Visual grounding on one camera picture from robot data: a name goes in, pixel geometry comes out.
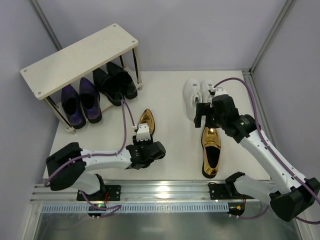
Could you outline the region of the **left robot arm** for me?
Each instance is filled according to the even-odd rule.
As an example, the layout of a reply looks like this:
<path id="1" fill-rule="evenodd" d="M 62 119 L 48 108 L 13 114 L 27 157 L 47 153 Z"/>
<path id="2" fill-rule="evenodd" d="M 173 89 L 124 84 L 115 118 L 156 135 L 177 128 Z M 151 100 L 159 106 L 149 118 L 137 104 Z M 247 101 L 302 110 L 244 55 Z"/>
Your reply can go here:
<path id="1" fill-rule="evenodd" d="M 89 171 L 144 169 L 165 155 L 165 147 L 159 141 L 130 144 L 120 152 L 88 150 L 71 142 L 46 159 L 48 178 L 44 186 L 51 191 L 73 188 L 88 196 L 102 194 L 106 191 L 102 177 Z"/>

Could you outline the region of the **gold loafer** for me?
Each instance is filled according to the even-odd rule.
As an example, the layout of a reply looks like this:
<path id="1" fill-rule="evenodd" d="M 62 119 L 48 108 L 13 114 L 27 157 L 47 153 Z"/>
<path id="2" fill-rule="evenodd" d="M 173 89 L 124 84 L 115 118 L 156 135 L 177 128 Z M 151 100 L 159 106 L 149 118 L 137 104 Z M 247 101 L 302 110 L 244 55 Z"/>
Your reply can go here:
<path id="1" fill-rule="evenodd" d="M 202 131 L 201 146 L 203 148 L 202 175 L 213 179 L 219 171 L 221 139 L 215 128 L 205 127 Z"/>
<path id="2" fill-rule="evenodd" d="M 152 111 L 149 108 L 144 110 L 144 112 L 142 113 L 138 123 L 139 124 L 147 124 L 148 127 L 149 127 L 150 135 L 151 136 L 154 135 L 156 124 L 155 124 L 155 119 L 154 119 L 154 116 L 152 114 Z"/>

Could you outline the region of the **purple loafer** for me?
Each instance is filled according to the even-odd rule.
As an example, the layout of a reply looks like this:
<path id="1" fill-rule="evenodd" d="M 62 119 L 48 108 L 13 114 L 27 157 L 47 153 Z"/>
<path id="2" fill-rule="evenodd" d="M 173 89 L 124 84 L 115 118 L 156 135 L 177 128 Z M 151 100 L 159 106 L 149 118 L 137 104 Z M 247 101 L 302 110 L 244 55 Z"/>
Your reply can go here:
<path id="1" fill-rule="evenodd" d="M 70 125 L 78 130 L 86 125 L 86 119 L 81 110 L 80 96 L 69 84 L 61 90 L 61 105 Z"/>
<path id="2" fill-rule="evenodd" d="M 85 117 L 91 124 L 99 123 L 102 120 L 100 108 L 100 93 L 95 86 L 85 77 L 79 83 L 80 103 Z"/>

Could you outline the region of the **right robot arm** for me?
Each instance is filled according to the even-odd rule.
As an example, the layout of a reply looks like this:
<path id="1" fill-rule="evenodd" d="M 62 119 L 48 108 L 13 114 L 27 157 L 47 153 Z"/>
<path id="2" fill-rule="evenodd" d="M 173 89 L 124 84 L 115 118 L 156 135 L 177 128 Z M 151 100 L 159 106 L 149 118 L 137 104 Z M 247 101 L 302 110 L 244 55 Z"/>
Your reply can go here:
<path id="1" fill-rule="evenodd" d="M 213 97 L 210 103 L 198 103 L 195 127 L 201 127 L 202 117 L 209 129 L 221 128 L 259 162 L 271 180 L 255 180 L 242 172 L 229 180 L 236 192 L 268 204 L 283 221 L 289 222 L 318 202 L 320 183 L 306 178 L 270 143 L 256 120 L 239 114 L 233 98 L 227 94 Z"/>

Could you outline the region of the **black loafer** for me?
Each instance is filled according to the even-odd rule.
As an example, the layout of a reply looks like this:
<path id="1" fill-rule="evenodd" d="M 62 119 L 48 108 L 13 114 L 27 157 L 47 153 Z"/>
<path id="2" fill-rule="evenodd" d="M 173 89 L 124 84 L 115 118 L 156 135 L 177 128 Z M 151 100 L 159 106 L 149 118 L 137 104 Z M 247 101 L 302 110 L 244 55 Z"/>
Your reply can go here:
<path id="1" fill-rule="evenodd" d="M 92 76 L 96 89 L 104 94 L 114 106 L 121 106 L 124 96 L 121 93 L 120 86 L 115 78 L 101 68 L 95 69 L 92 72 Z"/>
<path id="2" fill-rule="evenodd" d="M 138 96 L 136 85 L 126 70 L 113 62 L 108 62 L 106 64 L 106 70 L 109 75 L 114 77 L 119 85 L 121 94 L 126 99 L 132 100 Z"/>

